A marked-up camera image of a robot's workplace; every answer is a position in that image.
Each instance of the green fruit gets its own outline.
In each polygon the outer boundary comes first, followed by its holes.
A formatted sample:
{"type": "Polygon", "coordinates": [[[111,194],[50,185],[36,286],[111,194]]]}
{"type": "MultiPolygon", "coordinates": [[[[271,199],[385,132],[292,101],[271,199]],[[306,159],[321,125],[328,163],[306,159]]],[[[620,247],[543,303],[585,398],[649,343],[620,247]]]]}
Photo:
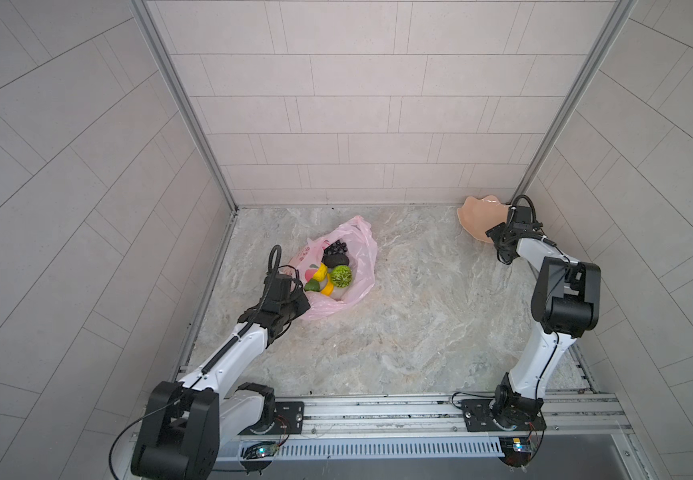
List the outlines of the green fruit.
{"type": "Polygon", "coordinates": [[[333,285],[344,288],[351,283],[351,269],[346,265],[338,265],[330,272],[330,280],[333,285]]]}
{"type": "Polygon", "coordinates": [[[305,292],[319,292],[320,291],[320,282],[312,279],[312,280],[306,282],[306,284],[303,286],[303,290],[305,292]]]}

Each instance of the marble surface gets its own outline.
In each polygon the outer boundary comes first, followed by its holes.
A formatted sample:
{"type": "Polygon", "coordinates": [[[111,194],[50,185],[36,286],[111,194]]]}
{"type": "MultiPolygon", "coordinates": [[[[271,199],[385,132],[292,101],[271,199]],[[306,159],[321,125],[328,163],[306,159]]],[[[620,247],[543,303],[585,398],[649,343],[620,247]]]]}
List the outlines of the marble surface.
{"type": "MultiPolygon", "coordinates": [[[[240,210],[190,365],[226,339],[258,302],[275,244],[288,260],[306,242],[355,215],[379,245],[376,283],[362,302],[322,320],[296,320],[240,382],[277,396],[491,391],[517,362],[533,322],[534,277],[517,259],[458,223],[455,206],[353,206],[240,210]]],[[[586,386],[569,354],[551,389],[586,386]]]]}

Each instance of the wall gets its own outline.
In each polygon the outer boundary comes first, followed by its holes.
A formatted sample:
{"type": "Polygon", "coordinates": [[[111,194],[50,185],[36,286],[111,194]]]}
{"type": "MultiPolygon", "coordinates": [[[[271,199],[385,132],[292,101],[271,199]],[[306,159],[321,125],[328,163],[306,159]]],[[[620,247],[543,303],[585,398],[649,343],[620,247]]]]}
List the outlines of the wall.
{"type": "Polygon", "coordinates": [[[104,476],[228,216],[125,0],[0,0],[0,478],[104,476]]]}
{"type": "Polygon", "coordinates": [[[661,480],[693,478],[693,0],[640,0],[528,194],[601,267],[592,375],[661,480]]]}
{"type": "Polygon", "coordinates": [[[508,200],[611,2],[149,2],[238,204],[508,200]]]}

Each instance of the peach-colored plate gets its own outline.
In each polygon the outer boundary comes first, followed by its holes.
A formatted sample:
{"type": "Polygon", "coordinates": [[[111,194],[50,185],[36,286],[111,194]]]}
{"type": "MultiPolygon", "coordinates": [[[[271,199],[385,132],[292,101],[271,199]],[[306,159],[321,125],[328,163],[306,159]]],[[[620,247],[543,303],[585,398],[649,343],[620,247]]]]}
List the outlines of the peach-colored plate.
{"type": "Polygon", "coordinates": [[[508,210],[509,207],[493,195],[488,195],[482,200],[468,197],[464,206],[457,210],[458,221],[461,222],[464,230],[477,240],[492,244],[493,240],[487,238],[485,232],[505,222],[508,210]]]}

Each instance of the green spiky ball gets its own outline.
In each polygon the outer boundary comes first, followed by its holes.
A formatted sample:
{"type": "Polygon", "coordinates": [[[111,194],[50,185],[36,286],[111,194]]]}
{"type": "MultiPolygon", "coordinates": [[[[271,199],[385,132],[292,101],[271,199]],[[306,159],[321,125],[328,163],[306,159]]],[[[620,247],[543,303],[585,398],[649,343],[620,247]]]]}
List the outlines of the green spiky ball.
{"type": "Polygon", "coordinates": [[[351,283],[351,269],[346,265],[338,265],[330,272],[330,281],[339,288],[349,286],[351,283]]]}

